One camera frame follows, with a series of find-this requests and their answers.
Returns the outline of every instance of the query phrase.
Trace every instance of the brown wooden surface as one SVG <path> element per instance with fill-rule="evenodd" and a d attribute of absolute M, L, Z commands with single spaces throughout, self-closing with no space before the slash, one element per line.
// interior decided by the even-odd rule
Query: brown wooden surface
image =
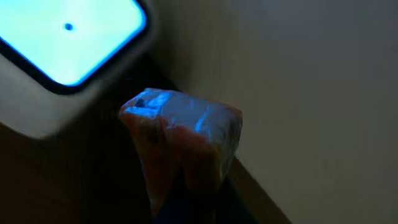
<path fill-rule="evenodd" d="M 0 223 L 149 223 L 141 165 L 119 107 L 145 87 L 175 87 L 150 60 L 45 141 L 0 124 Z M 244 167 L 230 172 L 260 223 L 289 223 Z"/>

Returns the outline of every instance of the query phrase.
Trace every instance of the white wall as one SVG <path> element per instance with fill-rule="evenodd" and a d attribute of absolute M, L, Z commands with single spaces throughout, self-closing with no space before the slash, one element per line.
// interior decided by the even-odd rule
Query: white wall
<path fill-rule="evenodd" d="M 154 55 L 243 110 L 238 157 L 293 223 L 398 223 L 398 2 L 157 4 Z"/>

